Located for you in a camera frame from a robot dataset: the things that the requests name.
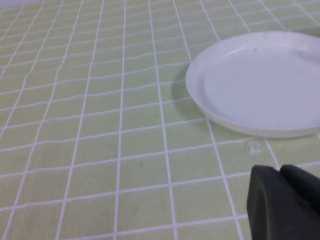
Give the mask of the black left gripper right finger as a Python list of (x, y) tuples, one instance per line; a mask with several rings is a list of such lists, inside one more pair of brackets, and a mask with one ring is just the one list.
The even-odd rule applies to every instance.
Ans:
[(317, 214), (320, 214), (320, 179), (291, 164), (283, 165), (279, 172), (297, 194), (308, 202)]

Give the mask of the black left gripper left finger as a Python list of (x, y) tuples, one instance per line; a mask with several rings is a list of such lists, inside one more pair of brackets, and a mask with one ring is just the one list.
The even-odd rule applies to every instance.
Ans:
[(271, 166), (252, 167), (246, 210), (254, 240), (320, 238), (320, 214)]

